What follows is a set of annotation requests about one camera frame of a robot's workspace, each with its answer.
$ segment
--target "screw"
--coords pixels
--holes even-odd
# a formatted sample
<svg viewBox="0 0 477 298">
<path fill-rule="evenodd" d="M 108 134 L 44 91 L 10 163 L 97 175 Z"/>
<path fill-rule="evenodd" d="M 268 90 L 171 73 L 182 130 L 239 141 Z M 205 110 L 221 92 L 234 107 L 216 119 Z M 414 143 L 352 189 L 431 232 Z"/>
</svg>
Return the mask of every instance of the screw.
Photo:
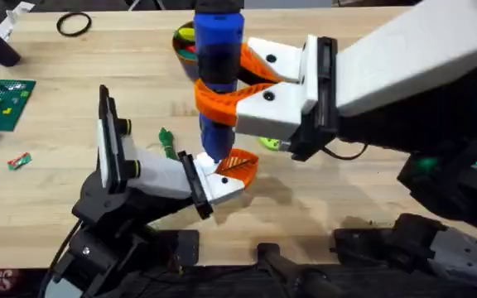
<svg viewBox="0 0 477 298">
<path fill-rule="evenodd" d="M 263 97 L 264 99 L 266 99 L 267 101 L 272 101 L 275 99 L 275 94 L 271 91 L 266 91 L 264 94 L 263 94 Z"/>
<path fill-rule="evenodd" d="M 266 56 L 266 61 L 268 61 L 270 63 L 273 63 L 273 62 L 277 61 L 277 57 L 273 54 L 267 55 Z"/>
</svg>

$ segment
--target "orange gripper part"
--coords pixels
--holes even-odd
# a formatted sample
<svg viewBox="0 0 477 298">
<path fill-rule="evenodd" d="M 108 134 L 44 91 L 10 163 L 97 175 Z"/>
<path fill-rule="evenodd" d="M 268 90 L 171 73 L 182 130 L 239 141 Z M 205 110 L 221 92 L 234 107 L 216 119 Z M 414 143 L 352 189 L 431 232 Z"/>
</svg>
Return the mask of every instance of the orange gripper part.
<svg viewBox="0 0 477 298">
<path fill-rule="evenodd" d="M 248 187 L 257 174 L 258 157 L 242 149 L 231 149 L 216 168 L 216 173 L 239 179 Z"/>
<path fill-rule="evenodd" d="M 195 83 L 196 108 L 216 123 L 235 126 L 237 122 L 237 103 L 272 84 L 255 84 L 228 94 L 217 94 L 205 86 L 201 79 Z"/>
<path fill-rule="evenodd" d="M 274 83 L 279 83 L 282 81 L 279 77 L 274 75 L 268 67 L 266 67 L 257 59 L 252 51 L 249 50 L 247 44 L 242 44 L 240 51 L 240 66 L 257 76 L 271 80 Z"/>
</svg>

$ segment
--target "wooden table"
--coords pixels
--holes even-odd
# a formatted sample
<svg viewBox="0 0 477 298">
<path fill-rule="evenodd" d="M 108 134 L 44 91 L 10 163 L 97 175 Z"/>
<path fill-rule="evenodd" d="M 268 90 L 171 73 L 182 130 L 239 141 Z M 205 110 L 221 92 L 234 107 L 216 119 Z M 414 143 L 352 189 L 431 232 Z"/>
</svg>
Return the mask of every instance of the wooden table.
<svg viewBox="0 0 477 298">
<path fill-rule="evenodd" d="M 406 8 L 331 8 L 244 11 L 246 36 L 301 46 L 306 34 L 332 36 L 343 50 Z M 161 127 L 176 148 L 201 151 L 192 83 L 171 49 L 172 32 L 193 12 L 96 12 L 78 38 L 59 35 L 59 13 L 20 18 L 11 44 L 20 65 L 0 67 L 0 79 L 35 79 L 36 88 L 15 132 L 0 137 L 0 267 L 46 267 L 75 222 L 70 210 L 94 169 L 99 85 L 133 120 L 136 143 L 162 153 Z M 275 242 L 296 262 L 335 262 L 334 228 L 391 226 L 400 213 L 435 218 L 399 185 L 406 156 L 371 147 L 357 161 L 318 154 L 306 163 L 238 136 L 236 146 L 259 155 L 258 178 L 242 198 L 202 221 L 185 209 L 158 228 L 200 230 L 200 264 L 251 263 L 257 243 Z M 351 154 L 359 144 L 334 143 Z M 28 151 L 32 163 L 9 171 L 6 161 Z M 477 236 L 462 223 L 455 226 Z"/>
</svg>

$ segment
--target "black rubber band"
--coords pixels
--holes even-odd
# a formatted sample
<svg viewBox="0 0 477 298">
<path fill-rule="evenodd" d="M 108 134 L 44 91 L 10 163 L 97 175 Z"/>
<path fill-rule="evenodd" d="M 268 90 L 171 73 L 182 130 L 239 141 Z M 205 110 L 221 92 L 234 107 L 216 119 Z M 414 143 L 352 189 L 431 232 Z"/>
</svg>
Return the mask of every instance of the black rubber band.
<svg viewBox="0 0 477 298">
<path fill-rule="evenodd" d="M 77 32 L 74 32 L 74 33 L 63 32 L 62 31 L 62 24 L 64 24 L 65 20 L 67 20 L 68 18 L 70 18 L 72 16 L 84 16 L 88 19 L 88 23 L 86 24 L 86 26 L 83 29 L 81 29 Z M 67 37 L 81 36 L 82 34 L 87 32 L 90 29 L 90 27 L 91 27 L 91 17 L 84 12 L 68 12 L 65 15 L 63 15 L 60 19 L 58 19 L 58 22 L 56 22 L 56 30 L 58 30 L 58 33 L 60 33 L 63 36 L 67 36 Z"/>
</svg>

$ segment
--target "blue cylinder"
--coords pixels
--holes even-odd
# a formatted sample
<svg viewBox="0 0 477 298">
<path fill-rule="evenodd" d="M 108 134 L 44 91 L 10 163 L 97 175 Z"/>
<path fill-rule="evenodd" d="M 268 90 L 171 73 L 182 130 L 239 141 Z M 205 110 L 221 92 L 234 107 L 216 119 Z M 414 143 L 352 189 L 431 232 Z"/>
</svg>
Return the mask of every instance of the blue cylinder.
<svg viewBox="0 0 477 298">
<path fill-rule="evenodd" d="M 237 89 L 244 18 L 240 13 L 196 13 L 194 20 L 198 72 L 216 93 Z M 207 154 L 220 161 L 234 144 L 233 128 L 200 115 L 201 141 Z"/>
</svg>

